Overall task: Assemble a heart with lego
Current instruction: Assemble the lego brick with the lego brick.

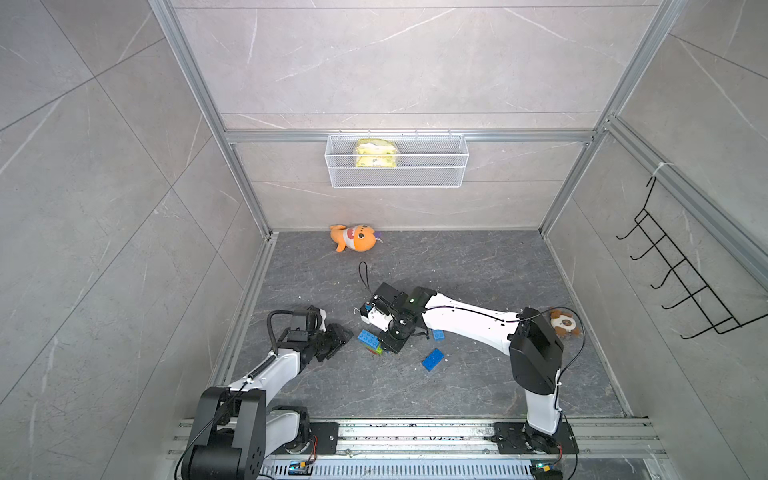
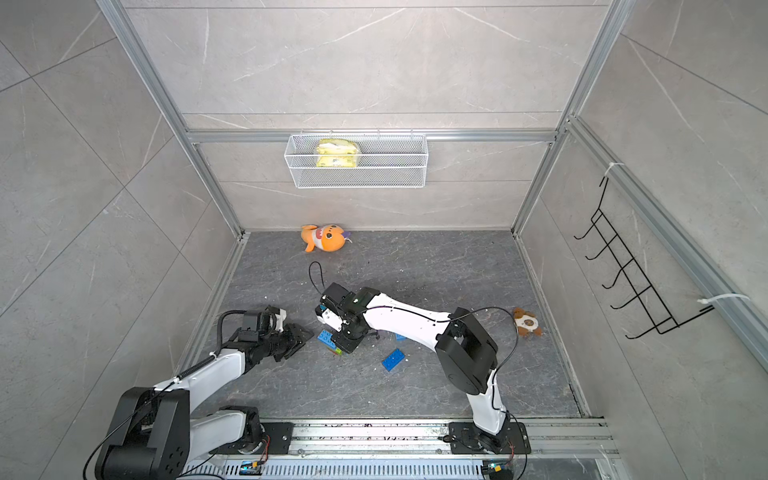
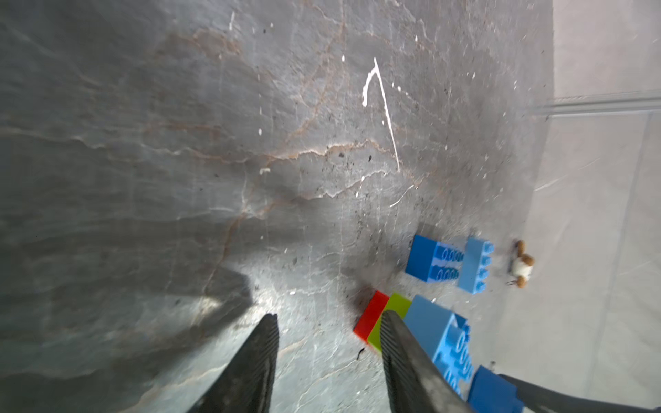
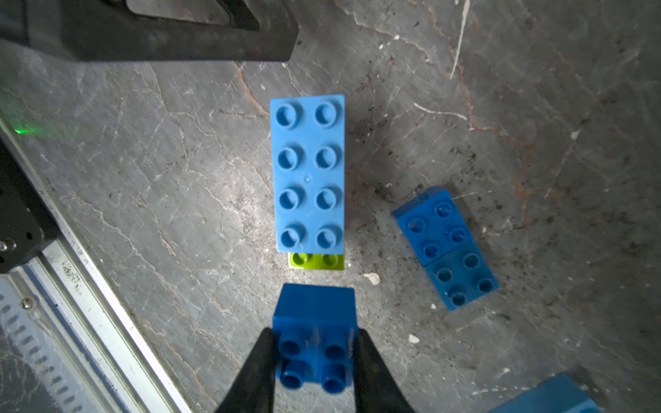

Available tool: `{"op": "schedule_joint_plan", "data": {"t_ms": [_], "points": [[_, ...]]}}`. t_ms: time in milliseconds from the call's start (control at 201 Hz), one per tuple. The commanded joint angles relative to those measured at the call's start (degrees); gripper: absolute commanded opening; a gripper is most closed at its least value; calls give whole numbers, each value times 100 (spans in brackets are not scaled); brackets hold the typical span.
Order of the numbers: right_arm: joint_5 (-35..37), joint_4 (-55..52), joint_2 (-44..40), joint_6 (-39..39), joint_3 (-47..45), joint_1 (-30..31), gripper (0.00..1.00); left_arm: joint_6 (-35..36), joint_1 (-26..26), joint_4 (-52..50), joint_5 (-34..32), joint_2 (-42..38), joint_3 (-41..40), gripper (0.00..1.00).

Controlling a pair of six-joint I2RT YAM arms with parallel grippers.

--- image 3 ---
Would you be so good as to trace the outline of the green lego brick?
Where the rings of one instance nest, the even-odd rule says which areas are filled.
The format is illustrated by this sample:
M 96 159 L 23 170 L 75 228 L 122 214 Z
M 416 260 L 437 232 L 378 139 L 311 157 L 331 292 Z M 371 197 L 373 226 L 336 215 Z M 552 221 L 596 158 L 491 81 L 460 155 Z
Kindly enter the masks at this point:
M 388 346 L 387 341 L 392 337 L 393 320 L 403 321 L 411 308 L 411 300 L 401 294 L 390 295 L 377 311 L 378 318 L 375 326 L 368 335 L 368 344 L 379 354 Z

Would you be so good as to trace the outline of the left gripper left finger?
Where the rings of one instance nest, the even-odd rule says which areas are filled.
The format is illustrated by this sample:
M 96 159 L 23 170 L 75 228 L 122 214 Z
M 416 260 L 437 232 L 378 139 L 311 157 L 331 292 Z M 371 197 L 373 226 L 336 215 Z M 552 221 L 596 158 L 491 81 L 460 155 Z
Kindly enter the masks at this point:
M 191 412 L 268 412 L 275 382 L 280 332 L 274 313 L 263 316 L 251 335 Z

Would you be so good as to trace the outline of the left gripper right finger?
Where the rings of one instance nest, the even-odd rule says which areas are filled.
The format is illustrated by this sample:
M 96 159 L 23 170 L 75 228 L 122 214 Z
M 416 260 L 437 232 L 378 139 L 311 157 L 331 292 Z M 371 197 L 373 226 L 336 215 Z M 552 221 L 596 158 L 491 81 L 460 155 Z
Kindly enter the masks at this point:
M 404 321 L 393 320 L 382 360 L 392 412 L 465 412 L 468 403 L 442 378 Z

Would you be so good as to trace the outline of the light blue long lego brick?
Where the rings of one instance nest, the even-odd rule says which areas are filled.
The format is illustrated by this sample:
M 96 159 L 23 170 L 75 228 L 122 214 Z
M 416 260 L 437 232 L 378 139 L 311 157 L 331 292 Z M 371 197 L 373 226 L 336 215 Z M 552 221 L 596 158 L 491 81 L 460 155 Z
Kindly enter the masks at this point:
M 460 396 L 473 378 L 471 328 L 466 318 L 416 295 L 404 322 L 442 378 Z

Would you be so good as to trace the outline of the red lego brick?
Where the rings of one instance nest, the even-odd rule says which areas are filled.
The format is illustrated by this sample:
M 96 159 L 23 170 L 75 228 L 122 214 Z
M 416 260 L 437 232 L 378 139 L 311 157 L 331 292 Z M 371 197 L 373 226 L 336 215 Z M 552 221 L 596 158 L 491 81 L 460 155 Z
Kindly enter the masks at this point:
M 375 328 L 380 315 L 384 311 L 390 297 L 380 291 L 375 291 L 374 295 L 368 302 L 368 306 L 359 318 L 354 328 L 356 336 L 361 338 L 363 342 L 368 342 L 368 337 L 372 330 Z

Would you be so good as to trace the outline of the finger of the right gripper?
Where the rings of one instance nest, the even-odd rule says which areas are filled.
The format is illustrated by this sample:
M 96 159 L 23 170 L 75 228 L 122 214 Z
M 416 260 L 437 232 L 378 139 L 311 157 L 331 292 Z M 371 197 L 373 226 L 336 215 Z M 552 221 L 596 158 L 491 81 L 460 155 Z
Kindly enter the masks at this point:
M 660 413 L 660 407 L 640 408 L 593 399 L 582 399 L 555 392 L 506 374 L 499 375 L 516 387 L 516 395 L 533 412 L 559 413 Z

